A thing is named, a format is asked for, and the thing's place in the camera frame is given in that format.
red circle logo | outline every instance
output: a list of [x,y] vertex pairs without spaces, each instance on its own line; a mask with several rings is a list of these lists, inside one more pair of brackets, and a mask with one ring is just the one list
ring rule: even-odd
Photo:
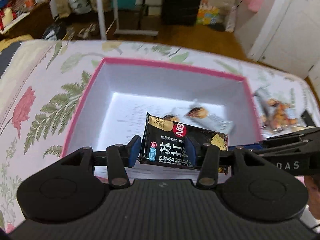
[[173,126],[173,133],[178,137],[183,137],[187,133],[187,128],[183,123],[177,123]]
[[156,148],[157,147],[157,143],[156,142],[151,142],[150,146],[153,147],[153,148]]

metal screw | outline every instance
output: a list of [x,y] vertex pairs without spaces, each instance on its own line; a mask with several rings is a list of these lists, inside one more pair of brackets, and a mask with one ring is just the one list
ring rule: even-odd
[[215,180],[212,179],[212,178],[204,177],[204,178],[201,178],[201,179],[199,180],[199,183],[200,183],[202,186],[212,186],[212,185],[215,183]]
[[114,178],[111,181],[111,184],[114,186],[124,186],[127,183],[127,180],[124,178]]

ribbed black surface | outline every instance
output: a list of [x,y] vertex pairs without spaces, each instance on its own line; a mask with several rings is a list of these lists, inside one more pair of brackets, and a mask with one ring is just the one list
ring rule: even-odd
[[237,217],[212,191],[189,180],[138,180],[113,190],[94,213],[74,222],[45,225],[25,221],[15,240],[304,240],[315,236],[299,220],[259,224]]

yellow cloth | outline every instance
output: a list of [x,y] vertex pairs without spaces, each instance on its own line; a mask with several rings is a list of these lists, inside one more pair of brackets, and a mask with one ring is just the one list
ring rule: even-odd
[[12,43],[16,41],[29,41],[33,40],[33,38],[30,35],[22,35],[13,39],[4,39],[3,41],[0,41],[0,51],[9,47]]

open box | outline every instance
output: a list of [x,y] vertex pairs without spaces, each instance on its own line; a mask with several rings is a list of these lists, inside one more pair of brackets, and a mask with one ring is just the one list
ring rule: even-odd
[[[104,58],[81,98],[62,156],[83,146],[98,151],[127,144],[135,134],[143,136],[147,112],[163,117],[175,107],[183,117],[194,99],[233,121],[229,146],[261,139],[244,77],[161,61]],[[187,118],[181,122],[201,127]]]

